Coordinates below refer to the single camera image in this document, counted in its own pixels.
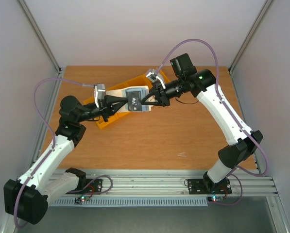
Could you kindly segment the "black VIP card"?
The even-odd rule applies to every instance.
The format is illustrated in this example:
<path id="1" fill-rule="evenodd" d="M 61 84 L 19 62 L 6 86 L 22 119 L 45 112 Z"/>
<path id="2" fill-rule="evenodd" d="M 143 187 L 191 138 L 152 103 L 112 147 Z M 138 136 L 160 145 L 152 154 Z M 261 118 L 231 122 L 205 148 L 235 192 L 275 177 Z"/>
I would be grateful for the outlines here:
<path id="1" fill-rule="evenodd" d="M 126 97 L 128 99 L 128 110 L 130 112 L 141 112 L 142 105 L 141 101 L 142 91 L 140 88 L 132 88 L 126 90 Z"/>

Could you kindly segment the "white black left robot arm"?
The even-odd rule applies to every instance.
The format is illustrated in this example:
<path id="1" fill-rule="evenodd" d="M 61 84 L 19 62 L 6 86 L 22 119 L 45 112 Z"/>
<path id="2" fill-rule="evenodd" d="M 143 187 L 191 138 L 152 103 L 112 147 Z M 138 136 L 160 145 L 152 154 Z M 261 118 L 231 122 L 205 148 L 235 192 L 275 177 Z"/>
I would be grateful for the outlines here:
<path id="1" fill-rule="evenodd" d="M 5 211 L 13 215 L 17 228 L 18 220 L 37 224 L 45 215 L 48 206 L 64 194 L 97 192 L 94 182 L 86 173 L 76 168 L 67 169 L 63 175 L 49 182 L 62 160 L 72 152 L 82 139 L 86 127 L 83 121 L 114 115 L 128 103 L 127 98 L 104 96 L 96 103 L 82 105 L 76 97 L 66 96 L 60 103 L 59 127 L 48 148 L 38 160 L 16 181 L 8 180 L 4 185 Z"/>

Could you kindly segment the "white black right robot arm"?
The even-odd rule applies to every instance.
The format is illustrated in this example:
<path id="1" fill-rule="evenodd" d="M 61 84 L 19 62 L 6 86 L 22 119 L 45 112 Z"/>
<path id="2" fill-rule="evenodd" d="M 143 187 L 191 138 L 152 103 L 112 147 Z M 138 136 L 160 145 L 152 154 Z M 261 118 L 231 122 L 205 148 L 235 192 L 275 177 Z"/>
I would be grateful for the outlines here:
<path id="1" fill-rule="evenodd" d="M 211 113 L 228 144 L 219 150 L 217 162 L 203 175 L 204 190 L 215 192 L 237 165 L 254 154 L 263 135 L 260 131 L 253 131 L 240 118 L 210 70 L 197 71 L 186 53 L 171 59 L 170 63 L 177 80 L 164 83 L 161 75 L 149 69 L 146 77 L 153 86 L 141 104 L 165 107 L 170 105 L 172 98 L 190 92 Z"/>

